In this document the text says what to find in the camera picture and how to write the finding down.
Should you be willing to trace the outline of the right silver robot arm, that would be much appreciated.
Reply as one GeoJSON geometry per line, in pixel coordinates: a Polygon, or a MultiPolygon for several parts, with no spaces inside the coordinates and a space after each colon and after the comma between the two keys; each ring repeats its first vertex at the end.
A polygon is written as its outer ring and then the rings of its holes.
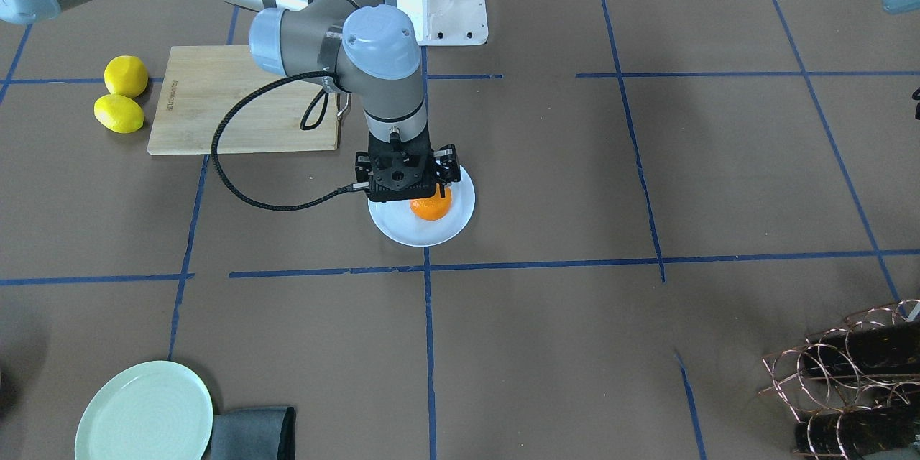
{"type": "MultiPolygon", "coordinates": [[[[29,25],[52,20],[94,0],[2,0],[2,19],[29,25]]],[[[221,120],[211,139],[211,162],[241,201],[270,205],[234,187],[218,157],[226,126],[248,103],[293,81],[325,94],[355,94],[364,104],[368,148],[356,155],[354,184],[371,202],[446,197],[462,179],[456,148],[431,148],[421,49],[410,17],[397,0],[220,0],[255,12],[249,49],[257,66],[278,80],[247,94],[221,120]]]]}

